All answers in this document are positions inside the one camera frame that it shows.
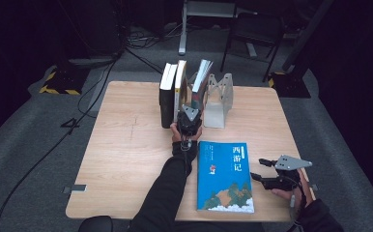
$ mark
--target black book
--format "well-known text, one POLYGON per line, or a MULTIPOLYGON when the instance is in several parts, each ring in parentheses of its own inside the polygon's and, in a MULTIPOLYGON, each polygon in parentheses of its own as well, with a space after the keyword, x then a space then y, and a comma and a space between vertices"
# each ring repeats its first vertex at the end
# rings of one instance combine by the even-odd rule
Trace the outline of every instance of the black book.
POLYGON ((161 125, 169 129, 174 120, 175 73, 178 65, 166 64, 159 84, 161 125))

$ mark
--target chair leg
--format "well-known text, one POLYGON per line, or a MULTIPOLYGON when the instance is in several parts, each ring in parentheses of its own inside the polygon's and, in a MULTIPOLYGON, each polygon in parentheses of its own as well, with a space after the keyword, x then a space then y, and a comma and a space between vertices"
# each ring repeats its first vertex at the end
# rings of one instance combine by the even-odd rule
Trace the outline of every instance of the chair leg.
POLYGON ((276 56, 276 53, 277 53, 278 49, 279 49, 279 44, 274 48, 273 56, 271 58, 271 61, 269 62, 268 68, 266 69, 266 72, 265 72, 264 78, 262 79, 262 82, 265 82, 266 78, 268 77, 269 70, 271 69, 271 66, 272 66, 272 63, 273 63, 273 60, 274 60, 274 56, 276 56))
POLYGON ((223 51, 223 58, 222 58, 222 63, 220 64, 220 72, 223 72, 223 65, 225 64, 225 58, 226 58, 226 53, 228 52, 228 48, 231 46, 231 38, 228 35, 228 40, 226 41, 226 46, 225 50, 223 51))

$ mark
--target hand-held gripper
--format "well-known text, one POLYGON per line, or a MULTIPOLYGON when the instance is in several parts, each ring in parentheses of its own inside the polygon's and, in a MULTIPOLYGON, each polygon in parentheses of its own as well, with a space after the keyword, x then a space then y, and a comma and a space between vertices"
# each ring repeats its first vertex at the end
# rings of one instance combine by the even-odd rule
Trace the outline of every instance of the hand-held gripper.
POLYGON ((295 159, 286 155, 282 155, 278 161, 259 159, 259 163, 266 166, 274 166, 277 177, 263 178, 261 175, 250 173, 253 180, 262 183, 265 189, 282 189, 293 190, 296 188, 296 183, 301 181, 298 168, 311 166, 312 162, 302 159, 295 159))

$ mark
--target wooden table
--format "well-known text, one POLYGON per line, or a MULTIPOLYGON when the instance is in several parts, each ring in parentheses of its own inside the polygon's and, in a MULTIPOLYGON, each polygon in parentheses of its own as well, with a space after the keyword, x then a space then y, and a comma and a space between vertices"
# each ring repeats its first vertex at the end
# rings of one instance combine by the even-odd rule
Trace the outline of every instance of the wooden table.
MULTIPOLYGON (((67 206, 70 218, 108 215, 131 219, 171 155, 170 129, 160 125, 158 83, 112 81, 90 137, 67 206)), ((277 94, 272 88, 234 86, 234 103, 225 129, 204 128, 201 140, 247 143, 250 171, 275 177, 274 168, 258 159, 299 157, 277 94)), ((196 160, 187 179, 178 220, 290 220, 288 202, 252 181, 255 214, 196 211, 196 160)))

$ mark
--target hand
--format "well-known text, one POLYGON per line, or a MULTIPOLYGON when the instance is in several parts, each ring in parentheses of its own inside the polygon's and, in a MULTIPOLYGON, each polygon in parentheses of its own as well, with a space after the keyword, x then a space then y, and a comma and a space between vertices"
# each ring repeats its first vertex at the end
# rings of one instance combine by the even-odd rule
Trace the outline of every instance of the hand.
MULTIPOLYGON (((171 126, 170 126, 170 129, 172 130, 172 133, 173 133, 172 142, 180 142, 181 141, 181 134, 177 129, 177 123, 172 123, 171 126)), ((192 141, 197 141, 198 138, 201 136, 201 134, 202 134, 202 126, 199 127, 198 132, 194 136, 192 136, 192 137, 184 136, 184 140, 191 139, 192 141)))
MULTIPOLYGON (((306 205, 304 207, 307 207, 310 203, 313 202, 312 193, 310 191, 309 185, 304 178, 303 172, 298 169, 299 175, 301 177, 301 185, 303 186, 304 195, 306 196, 306 205)), ((292 194, 295 194, 295 209, 296 211, 301 206, 301 190, 299 188, 295 188, 294 192, 291 191, 284 191, 282 189, 274 188, 272 189, 272 193, 282 197, 283 199, 290 200, 292 197, 292 194)))

